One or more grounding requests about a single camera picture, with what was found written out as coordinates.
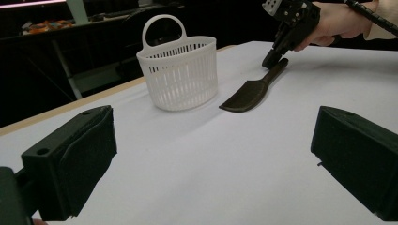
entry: plastic basket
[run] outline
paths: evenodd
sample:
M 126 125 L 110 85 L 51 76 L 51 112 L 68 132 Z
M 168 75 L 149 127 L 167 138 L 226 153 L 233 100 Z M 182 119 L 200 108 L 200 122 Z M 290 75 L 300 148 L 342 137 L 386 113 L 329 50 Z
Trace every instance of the plastic basket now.
M 149 46 L 146 31 L 156 20 L 170 18 L 181 26 L 177 40 Z M 182 22 L 172 15 L 158 15 L 146 22 L 143 49 L 137 53 L 153 103 L 166 111 L 197 107 L 218 90 L 216 38 L 187 37 Z

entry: spatula head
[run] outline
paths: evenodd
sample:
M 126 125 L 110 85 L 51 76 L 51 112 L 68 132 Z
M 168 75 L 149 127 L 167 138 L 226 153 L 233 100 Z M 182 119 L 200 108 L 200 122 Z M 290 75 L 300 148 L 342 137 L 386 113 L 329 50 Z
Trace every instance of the spatula head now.
M 267 90 L 267 82 L 246 81 L 239 90 L 219 106 L 219 108 L 233 113 L 249 111 L 263 99 Z

